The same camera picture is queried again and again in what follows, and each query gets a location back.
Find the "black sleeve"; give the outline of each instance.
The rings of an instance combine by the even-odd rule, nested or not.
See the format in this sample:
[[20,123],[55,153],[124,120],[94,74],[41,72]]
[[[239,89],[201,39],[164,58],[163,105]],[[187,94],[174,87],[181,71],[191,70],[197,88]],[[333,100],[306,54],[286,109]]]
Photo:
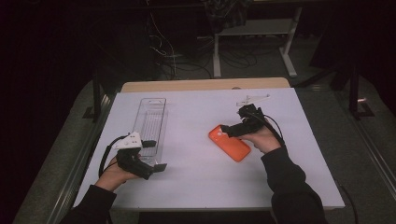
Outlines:
[[108,211],[116,196],[113,192],[90,185],[81,203],[71,210],[60,223],[106,223]]
[[262,156],[268,185],[274,192],[272,206],[277,222],[328,223],[319,196],[305,183],[305,173],[294,164],[285,147]]

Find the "black cable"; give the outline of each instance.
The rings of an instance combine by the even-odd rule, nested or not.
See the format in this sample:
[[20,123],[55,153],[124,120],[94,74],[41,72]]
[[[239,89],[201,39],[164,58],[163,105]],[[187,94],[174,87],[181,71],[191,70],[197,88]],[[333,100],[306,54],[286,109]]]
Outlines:
[[113,145],[117,142],[117,141],[119,141],[119,140],[121,140],[121,139],[124,139],[126,136],[128,136],[128,135],[124,135],[124,136],[120,136],[120,137],[118,137],[118,138],[116,138],[116,139],[114,139],[111,143],[110,143],[110,145],[108,145],[107,147],[106,147],[106,150],[105,150],[105,153],[103,154],[103,157],[102,157],[102,160],[101,160],[101,162],[100,162],[100,165],[99,165],[99,177],[103,174],[103,172],[105,171],[105,162],[106,162],[106,160],[107,160],[107,156],[108,156],[108,153],[110,153],[110,150],[111,150],[111,148],[113,147]]
[[358,210],[356,209],[355,203],[352,200],[352,197],[350,196],[349,192],[347,191],[347,189],[340,184],[336,179],[334,179],[335,183],[338,185],[338,187],[340,187],[340,189],[345,193],[345,195],[347,196],[347,199],[350,202],[350,205],[352,206],[352,210],[353,210],[353,216],[355,218],[355,224],[359,224],[359,216],[358,216]]
[[[266,52],[264,52],[264,53],[254,53],[254,51],[256,51],[256,50],[262,45],[263,42],[264,42],[264,38],[262,38],[262,40],[260,41],[260,43],[259,43],[258,45],[254,46],[252,49],[248,50],[247,52],[244,52],[242,55],[240,55],[240,54],[238,54],[238,53],[234,53],[234,52],[232,52],[231,50],[227,50],[227,52],[228,52],[229,54],[231,54],[233,57],[235,57],[236,60],[244,60],[244,61],[246,61],[245,63],[241,63],[241,62],[238,62],[238,61],[236,61],[236,60],[233,60],[233,59],[227,57],[225,54],[219,54],[219,55],[221,56],[221,59],[222,59],[225,63],[227,63],[228,65],[230,65],[231,67],[234,67],[234,68],[248,68],[248,67],[250,67],[250,66],[253,66],[253,65],[256,65],[256,64],[257,64],[258,61],[257,61],[257,57],[256,57],[256,56],[272,53],[274,50],[278,49],[278,47],[281,46],[281,45],[279,45],[278,47],[276,47],[276,48],[274,48],[274,49],[271,49],[271,50],[269,50],[269,51],[266,51]],[[230,46],[231,49],[236,49],[236,50],[240,50],[240,51],[243,51],[243,49],[246,48],[246,47],[242,44],[241,40],[240,40],[240,45],[239,45],[239,47],[236,47],[236,46],[234,46],[234,45],[232,45],[232,44],[230,44],[230,43],[226,43],[226,45],[227,45],[227,46]],[[247,56],[251,56],[251,57],[253,58],[254,62],[251,63],[251,62],[247,59]]]
[[[103,154],[102,160],[101,160],[100,165],[99,165],[99,171],[98,171],[99,177],[105,172],[105,170],[106,170],[107,168],[109,168],[110,166],[112,166],[112,165],[114,165],[114,164],[117,163],[117,162],[113,162],[113,163],[109,164],[109,165],[107,166],[106,169],[104,169],[104,167],[105,167],[105,162],[106,162],[106,160],[107,160],[107,156],[108,156],[108,153],[110,152],[111,148],[113,147],[113,145],[114,145],[117,141],[119,141],[119,140],[121,140],[121,139],[124,139],[126,136],[128,136],[128,135],[120,136],[120,137],[114,139],[114,140],[110,143],[110,145],[108,145],[108,146],[106,147],[105,153]],[[113,220],[111,219],[110,211],[108,211],[108,214],[107,214],[107,222],[108,222],[108,224],[113,224]]]
[[[202,67],[206,67],[206,66],[209,64],[209,62],[211,61],[211,59],[212,59],[211,54],[208,54],[208,55],[209,55],[209,56],[208,56],[207,59],[205,60],[204,65],[201,65]],[[181,58],[182,58],[181,60],[185,60],[185,61],[177,61],[177,64],[193,63],[194,61],[201,60],[201,59],[192,59],[192,58],[189,58],[188,56],[185,56],[185,55],[181,56]]]
[[280,137],[283,139],[282,130],[280,130],[279,125],[276,123],[276,121],[268,115],[264,115],[264,117],[270,119],[276,125],[277,129],[279,130]]
[[246,59],[248,56],[252,56],[252,57],[256,58],[255,55],[253,55],[253,54],[251,54],[249,52],[245,53],[243,51],[239,52],[238,50],[229,50],[229,49],[227,50],[227,52],[229,54],[233,55],[236,59]]
[[171,73],[168,74],[165,70],[163,70],[163,67],[161,66],[161,70],[163,71],[163,73],[166,75],[166,78],[168,78],[168,80],[175,80],[175,78],[177,78],[178,76],[175,75],[174,69],[175,67],[172,64],[168,64],[168,63],[162,63],[162,65],[168,66],[171,69]]
[[276,138],[276,140],[279,142],[279,144],[282,146],[282,147],[285,147],[286,145],[285,145],[285,140],[283,140],[283,135],[279,135],[279,133],[274,129],[274,127],[268,122],[268,121],[266,121],[265,119],[262,119],[262,118],[260,118],[260,117],[258,117],[258,116],[256,116],[256,115],[254,115],[254,114],[251,114],[251,113],[247,113],[248,115],[250,115],[251,117],[254,117],[254,118],[256,118],[257,120],[259,120],[259,121],[261,121],[262,122],[262,124],[266,127],[266,128],[268,128],[270,131],[271,131],[271,133],[275,136],[275,138]]
[[260,46],[262,45],[262,43],[264,42],[263,40],[264,40],[264,38],[263,38],[262,41],[259,43],[259,45],[255,46],[255,47],[253,48],[253,50],[250,52],[252,55],[261,56],[261,55],[265,55],[265,54],[270,54],[270,53],[272,53],[272,52],[274,52],[274,51],[278,51],[278,50],[279,50],[279,47],[284,46],[284,45],[285,45],[285,42],[286,42],[285,38],[280,38],[280,44],[277,44],[273,49],[270,48],[270,49],[268,49],[267,51],[265,51],[265,52],[263,52],[263,53],[255,53],[255,51],[257,51],[257,49],[259,49],[259,47],[260,47]]
[[196,58],[200,58],[207,53],[213,54],[213,50],[215,47],[215,40],[213,37],[208,38],[207,43],[197,48]]
[[161,69],[162,74],[165,75],[166,79],[171,80],[172,75],[168,76],[169,74],[163,69],[163,64],[160,64],[160,69]]
[[[188,69],[188,68],[181,68],[181,67],[178,66],[177,69],[182,70],[182,71],[197,71],[197,70],[203,69],[203,70],[205,70],[207,72],[207,74],[209,75],[209,78],[211,79],[211,78],[213,78],[212,74],[210,73],[209,70],[206,69],[206,67],[210,63],[210,61],[211,61],[211,57],[209,56],[209,57],[207,57],[207,60],[205,61],[204,65],[200,65],[200,64],[197,64],[197,63],[191,63],[191,62],[177,63],[179,65],[186,64],[186,65],[190,65],[190,66],[196,67],[196,68]],[[170,67],[171,69],[173,68],[171,66],[171,64],[168,63],[168,62],[163,62],[163,65],[166,65],[166,66]]]

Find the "orange phone case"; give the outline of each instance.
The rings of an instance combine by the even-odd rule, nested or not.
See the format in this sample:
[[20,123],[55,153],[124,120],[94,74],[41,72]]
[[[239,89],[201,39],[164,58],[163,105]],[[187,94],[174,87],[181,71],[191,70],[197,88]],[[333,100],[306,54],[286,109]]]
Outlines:
[[209,138],[235,161],[241,161],[250,152],[250,147],[246,143],[223,133],[220,125],[210,131]]

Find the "metal stand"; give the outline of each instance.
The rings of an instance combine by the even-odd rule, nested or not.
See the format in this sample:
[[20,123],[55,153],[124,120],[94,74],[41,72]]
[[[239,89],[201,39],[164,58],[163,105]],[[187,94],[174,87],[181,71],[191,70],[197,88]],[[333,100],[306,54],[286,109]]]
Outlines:
[[349,111],[352,116],[356,120],[360,120],[361,117],[374,116],[370,107],[364,101],[359,100],[359,72],[356,69],[355,63],[350,60],[341,60],[328,69],[312,76],[304,82],[293,85],[292,87],[305,88],[333,72],[337,72],[337,76],[333,78],[331,83],[333,90],[341,91],[349,81]]
[[298,21],[300,19],[301,11],[302,11],[301,7],[298,7],[296,9],[293,20],[291,21],[291,24],[290,24],[288,37],[287,37],[285,46],[279,48],[279,52],[280,52],[280,55],[282,56],[283,63],[285,64],[286,69],[288,69],[290,77],[297,77],[297,72],[294,69],[293,63],[291,62],[291,59],[289,57],[289,50],[290,50],[290,46],[291,46],[291,41],[293,40],[294,34],[296,33],[296,28],[298,25]]
[[285,45],[279,48],[283,62],[288,69],[290,77],[296,77],[297,73],[289,57],[291,42],[297,28],[302,8],[296,8],[292,19],[274,19],[274,20],[256,20],[247,21],[245,26],[225,29],[219,34],[215,34],[215,50],[213,54],[214,78],[221,77],[220,60],[219,60],[219,36],[221,35],[284,35],[287,34]]
[[99,119],[101,114],[100,83],[96,70],[92,76],[92,85],[93,85],[93,113],[92,113],[92,106],[87,107],[82,117],[84,119],[93,119],[92,122],[95,123]]

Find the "transparent container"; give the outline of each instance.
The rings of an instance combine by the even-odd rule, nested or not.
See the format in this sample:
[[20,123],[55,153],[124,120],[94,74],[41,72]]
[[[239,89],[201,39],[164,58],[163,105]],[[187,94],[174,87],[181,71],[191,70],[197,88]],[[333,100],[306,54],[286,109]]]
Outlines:
[[161,163],[167,111],[165,98],[144,98],[140,101],[134,132],[142,141],[155,141],[155,147],[142,147],[140,160],[150,166]]

